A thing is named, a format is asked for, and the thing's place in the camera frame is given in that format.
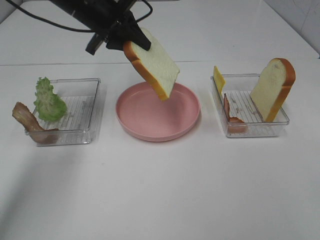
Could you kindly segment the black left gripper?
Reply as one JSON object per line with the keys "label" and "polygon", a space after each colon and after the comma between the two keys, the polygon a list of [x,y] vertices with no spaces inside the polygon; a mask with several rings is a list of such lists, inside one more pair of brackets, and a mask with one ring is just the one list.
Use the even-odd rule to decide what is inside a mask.
{"label": "black left gripper", "polygon": [[130,11],[134,0],[86,0],[89,10],[89,28],[94,35],[86,51],[94,55],[102,43],[110,50],[123,50],[126,42],[133,42],[146,51],[151,48],[150,40],[139,27]]}

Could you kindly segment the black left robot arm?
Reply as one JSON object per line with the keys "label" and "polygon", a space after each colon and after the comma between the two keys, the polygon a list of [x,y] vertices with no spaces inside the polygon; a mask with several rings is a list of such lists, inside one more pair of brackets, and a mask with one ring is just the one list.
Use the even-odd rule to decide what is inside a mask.
{"label": "black left robot arm", "polygon": [[94,55],[102,43],[111,50],[123,50],[131,41],[144,50],[151,42],[140,29],[131,12],[135,0],[53,0],[53,4],[94,32],[86,51]]}

